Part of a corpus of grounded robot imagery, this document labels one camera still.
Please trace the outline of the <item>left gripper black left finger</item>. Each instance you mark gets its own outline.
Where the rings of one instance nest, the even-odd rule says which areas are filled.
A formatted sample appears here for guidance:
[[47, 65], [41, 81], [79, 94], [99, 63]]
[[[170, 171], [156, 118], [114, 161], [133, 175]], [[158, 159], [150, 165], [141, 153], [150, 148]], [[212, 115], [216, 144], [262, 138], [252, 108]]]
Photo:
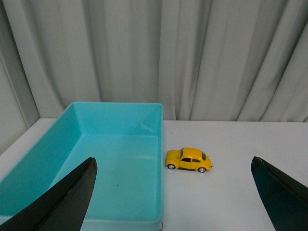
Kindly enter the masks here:
[[33, 203], [1, 224], [2, 231], [79, 231], [92, 197], [97, 162], [89, 157]]

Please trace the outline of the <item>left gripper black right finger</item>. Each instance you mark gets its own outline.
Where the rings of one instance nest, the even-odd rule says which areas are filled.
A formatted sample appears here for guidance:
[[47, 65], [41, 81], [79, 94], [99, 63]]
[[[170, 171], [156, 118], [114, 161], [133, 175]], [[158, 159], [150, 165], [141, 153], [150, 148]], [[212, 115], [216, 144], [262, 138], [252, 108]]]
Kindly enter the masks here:
[[306, 231], [308, 188], [260, 157], [253, 157], [251, 172], [275, 230]]

